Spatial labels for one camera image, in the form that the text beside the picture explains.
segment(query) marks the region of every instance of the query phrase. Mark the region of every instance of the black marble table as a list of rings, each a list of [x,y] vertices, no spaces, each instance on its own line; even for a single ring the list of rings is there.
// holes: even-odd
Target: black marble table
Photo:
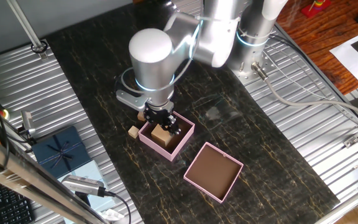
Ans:
[[[327,214],[337,198],[227,68],[192,62],[175,87],[175,111],[196,128],[173,162],[127,134],[142,123],[117,101],[115,79],[131,66],[131,37],[164,27],[166,5],[127,5],[47,37],[144,222],[314,223]],[[183,180],[206,141],[244,163],[222,204]]]

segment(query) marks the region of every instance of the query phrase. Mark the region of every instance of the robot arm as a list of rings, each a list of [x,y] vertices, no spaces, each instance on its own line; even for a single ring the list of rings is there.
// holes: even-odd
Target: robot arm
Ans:
[[[206,0],[202,17],[177,12],[164,31],[139,31],[129,42],[129,53],[142,94],[134,97],[118,90],[118,100],[143,111],[147,121],[178,134],[170,99],[180,64],[189,60],[188,66],[195,59],[221,67],[227,62],[232,70],[252,72],[251,64],[261,60],[264,43],[287,1]]]

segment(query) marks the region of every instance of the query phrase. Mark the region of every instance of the red object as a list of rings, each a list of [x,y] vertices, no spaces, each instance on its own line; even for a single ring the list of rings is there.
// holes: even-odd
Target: red object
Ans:
[[[301,12],[307,16],[308,18],[312,18],[313,16],[315,16],[319,11],[322,11],[324,9],[326,9],[329,5],[331,4],[330,0],[326,0],[320,7],[316,7],[316,5],[314,5],[311,10],[309,11],[310,7],[312,4],[304,7]]]

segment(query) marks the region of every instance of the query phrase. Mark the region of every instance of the metal grate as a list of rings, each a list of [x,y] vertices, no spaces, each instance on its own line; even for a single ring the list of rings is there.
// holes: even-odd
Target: metal grate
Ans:
[[[283,36],[278,29],[273,32]],[[318,71],[304,63],[298,53],[273,39],[267,44],[272,47],[267,46],[265,52],[288,77],[314,94],[341,101],[339,94]],[[269,80],[286,100],[319,99],[277,69],[269,73]],[[358,132],[358,125],[352,121],[357,118],[352,113],[331,105],[284,105],[260,79],[247,83],[245,88],[341,202],[358,192],[358,149],[347,149],[343,145],[349,136]]]
[[[10,122],[21,126],[21,110],[32,113],[35,138],[75,126],[92,160],[98,164],[108,189],[118,194],[131,209],[132,223],[143,223],[116,168],[104,149],[83,107],[76,97],[53,52],[42,61],[30,46],[0,55],[0,103],[10,112]],[[126,206],[114,198],[112,208],[128,215]],[[63,217],[35,202],[36,223],[64,223]]]

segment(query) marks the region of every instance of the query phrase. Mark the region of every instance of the wooden floor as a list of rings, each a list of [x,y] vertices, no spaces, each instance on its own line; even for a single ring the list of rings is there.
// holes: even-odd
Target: wooden floor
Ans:
[[[300,11],[313,0],[289,0],[278,23],[345,95],[358,88],[358,80],[329,50],[358,36],[358,0],[331,0],[314,18]]]

